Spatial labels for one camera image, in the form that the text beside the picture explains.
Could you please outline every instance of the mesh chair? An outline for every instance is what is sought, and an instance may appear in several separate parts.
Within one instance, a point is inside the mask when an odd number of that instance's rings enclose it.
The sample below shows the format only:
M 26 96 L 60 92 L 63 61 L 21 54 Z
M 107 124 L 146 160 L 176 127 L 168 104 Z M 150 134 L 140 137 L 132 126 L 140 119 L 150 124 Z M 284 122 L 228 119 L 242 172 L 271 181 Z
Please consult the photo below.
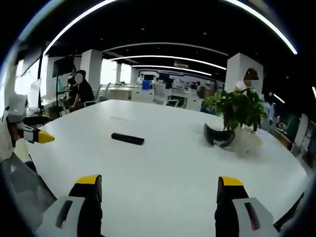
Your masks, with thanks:
M 42 178 L 24 164 L 15 153 L 0 163 L 1 178 L 19 214 L 35 231 L 43 222 L 44 212 L 56 201 Z
M 172 105 L 177 107 L 179 104 L 179 100 L 169 100 L 168 95 L 166 93 L 165 85 L 162 83 L 153 83 L 154 88 L 154 103 L 158 105 Z
M 98 90 L 97 90 L 97 93 L 95 95 L 95 99 L 92 100 L 92 101 L 86 101 L 84 102 L 84 106 L 87 107 L 89 105 L 94 105 L 94 104 L 97 104 L 99 102 L 102 102 L 102 101 L 106 101 L 108 100 L 108 97 L 107 97 L 107 94 L 108 94 L 108 91 L 109 91 L 109 87 L 110 87 L 111 83 L 108 83 L 107 87 L 105 88 L 105 90 L 101 90 L 102 86 L 103 85 L 100 85 Z

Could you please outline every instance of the black remote control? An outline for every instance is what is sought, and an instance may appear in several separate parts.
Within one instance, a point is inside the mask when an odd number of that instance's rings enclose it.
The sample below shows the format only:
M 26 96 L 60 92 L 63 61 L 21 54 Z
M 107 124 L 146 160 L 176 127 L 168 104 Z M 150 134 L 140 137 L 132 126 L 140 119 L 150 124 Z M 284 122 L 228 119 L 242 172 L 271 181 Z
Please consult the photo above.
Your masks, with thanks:
M 135 145 L 142 145 L 145 141 L 144 138 L 128 136 L 128 135 L 124 135 L 124 134 L 120 134 L 120 133 L 116 133 L 116 132 L 112 133 L 111 137 L 112 137 L 112 139 L 122 141 L 122 142 L 132 143 Z

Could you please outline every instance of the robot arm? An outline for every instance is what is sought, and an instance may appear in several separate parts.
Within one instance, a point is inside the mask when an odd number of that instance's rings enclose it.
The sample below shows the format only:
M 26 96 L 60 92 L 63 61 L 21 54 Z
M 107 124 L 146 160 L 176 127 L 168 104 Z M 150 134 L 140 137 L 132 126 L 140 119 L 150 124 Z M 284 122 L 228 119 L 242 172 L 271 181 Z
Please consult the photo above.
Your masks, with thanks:
M 26 117 L 27 96 L 14 94 L 9 98 L 8 107 L 3 113 L 2 122 L 7 125 L 13 146 L 15 142 L 24 138 L 28 142 L 47 143 L 54 140 L 49 133 L 38 128 L 32 128 L 23 123 Z

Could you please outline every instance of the office chair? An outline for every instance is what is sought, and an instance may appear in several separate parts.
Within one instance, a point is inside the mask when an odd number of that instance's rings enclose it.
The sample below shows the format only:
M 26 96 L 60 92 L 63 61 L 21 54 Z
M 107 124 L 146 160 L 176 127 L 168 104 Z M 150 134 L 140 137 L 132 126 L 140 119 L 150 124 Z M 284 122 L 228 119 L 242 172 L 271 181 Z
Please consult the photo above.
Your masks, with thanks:
M 158 105 L 171 105 L 170 102 L 174 102 L 174 107 L 177 107 L 179 100 L 169 100 L 166 93 L 165 84 L 153 83 L 154 88 L 154 103 Z
M 97 104 L 99 102 L 108 100 L 107 94 L 108 94 L 110 85 L 111 85 L 111 83 L 109 82 L 107 87 L 105 88 L 105 90 L 101 90 L 103 85 L 100 85 L 98 90 L 97 90 L 97 93 L 95 95 L 95 99 L 92 101 L 86 101 L 86 102 L 84 102 L 83 105 L 85 107 L 87 107 L 89 105 L 94 105 L 94 104 Z

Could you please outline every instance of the green plant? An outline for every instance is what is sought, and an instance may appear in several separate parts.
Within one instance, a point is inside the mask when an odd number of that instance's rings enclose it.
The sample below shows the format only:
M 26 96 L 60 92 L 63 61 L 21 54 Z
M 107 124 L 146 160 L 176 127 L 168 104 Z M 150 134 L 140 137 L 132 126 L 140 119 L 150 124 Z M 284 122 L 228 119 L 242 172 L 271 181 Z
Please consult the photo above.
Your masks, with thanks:
M 247 88 L 230 93 L 222 90 L 214 96 L 206 98 L 202 106 L 213 105 L 216 114 L 223 115 L 224 129 L 234 130 L 238 125 L 242 127 L 245 124 L 253 126 L 253 131 L 257 131 L 261 119 L 267 116 L 262 102 L 252 88 Z

